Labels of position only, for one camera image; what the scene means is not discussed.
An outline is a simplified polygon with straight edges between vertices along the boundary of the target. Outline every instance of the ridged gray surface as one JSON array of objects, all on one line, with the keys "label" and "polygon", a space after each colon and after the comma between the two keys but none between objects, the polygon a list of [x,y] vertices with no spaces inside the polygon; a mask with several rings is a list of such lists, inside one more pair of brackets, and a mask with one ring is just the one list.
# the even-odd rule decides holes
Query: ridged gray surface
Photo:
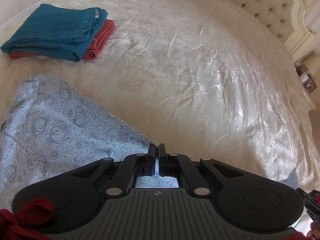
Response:
[{"label": "ridged gray surface", "polygon": [[268,235],[246,232],[223,220],[209,200],[193,198],[183,188],[157,191],[133,188],[126,197],[106,201],[83,227],[47,236],[53,240],[280,240],[295,233],[292,228]]}]

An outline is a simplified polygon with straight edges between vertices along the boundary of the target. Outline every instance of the human hand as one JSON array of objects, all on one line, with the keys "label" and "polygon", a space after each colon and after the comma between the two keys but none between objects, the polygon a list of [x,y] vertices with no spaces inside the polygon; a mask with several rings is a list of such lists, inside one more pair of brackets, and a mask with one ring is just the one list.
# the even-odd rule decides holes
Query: human hand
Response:
[{"label": "human hand", "polygon": [[312,222],[310,224],[310,231],[307,233],[307,237],[313,237],[314,239],[318,240],[320,239],[320,230],[315,229],[316,222]]}]

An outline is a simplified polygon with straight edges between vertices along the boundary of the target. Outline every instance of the folded clothes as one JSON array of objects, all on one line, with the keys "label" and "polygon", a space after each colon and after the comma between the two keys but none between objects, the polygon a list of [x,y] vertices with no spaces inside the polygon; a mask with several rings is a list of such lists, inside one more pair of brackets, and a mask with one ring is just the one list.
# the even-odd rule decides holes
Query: folded clothes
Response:
[{"label": "folded clothes", "polygon": [[[110,35],[115,29],[115,22],[112,20],[106,20],[102,28],[98,31],[98,33],[93,38],[89,48],[86,53],[82,57],[82,59],[94,59],[99,56],[103,47],[107,43]],[[9,54],[10,58],[19,58],[19,57],[29,57],[29,56],[39,56],[38,53],[30,53],[30,52],[13,52]]]},{"label": "folded clothes", "polygon": [[99,7],[74,10],[41,4],[1,50],[8,54],[30,52],[79,61],[107,15],[107,11]]}]

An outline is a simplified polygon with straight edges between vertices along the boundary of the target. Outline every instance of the dark red cloth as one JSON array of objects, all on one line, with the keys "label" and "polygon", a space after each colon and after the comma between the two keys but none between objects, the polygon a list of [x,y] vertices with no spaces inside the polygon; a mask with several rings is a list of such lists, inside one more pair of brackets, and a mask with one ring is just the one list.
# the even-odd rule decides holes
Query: dark red cloth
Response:
[{"label": "dark red cloth", "polygon": [[94,59],[95,57],[98,57],[102,49],[106,45],[114,29],[115,29],[115,22],[106,20],[101,30],[93,38],[89,48],[87,49],[87,52],[84,54],[82,59],[89,60],[89,59]]},{"label": "dark red cloth", "polygon": [[[99,56],[103,47],[107,43],[109,37],[111,36],[113,30],[115,29],[115,22],[112,20],[106,20],[102,28],[93,38],[89,48],[82,57],[82,59],[94,59]],[[30,57],[30,56],[39,56],[37,53],[29,52],[13,52],[9,54],[10,58],[19,58],[19,57]]]},{"label": "dark red cloth", "polygon": [[36,197],[12,214],[0,210],[0,239],[5,240],[50,240],[47,236],[28,226],[41,225],[52,218],[54,206],[43,197]]},{"label": "dark red cloth", "polygon": [[283,240],[313,240],[313,239],[310,237],[304,236],[304,234],[302,233],[295,233],[294,235],[289,236],[288,238]]}]

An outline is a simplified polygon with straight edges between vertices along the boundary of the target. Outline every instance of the teal folded cloth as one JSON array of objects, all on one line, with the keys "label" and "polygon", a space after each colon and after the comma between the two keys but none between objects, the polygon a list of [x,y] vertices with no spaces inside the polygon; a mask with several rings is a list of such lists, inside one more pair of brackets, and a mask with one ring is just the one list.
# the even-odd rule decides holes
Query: teal folded cloth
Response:
[{"label": "teal folded cloth", "polygon": [[6,41],[4,53],[30,52],[79,61],[107,19],[99,7],[74,10],[41,4]]}]

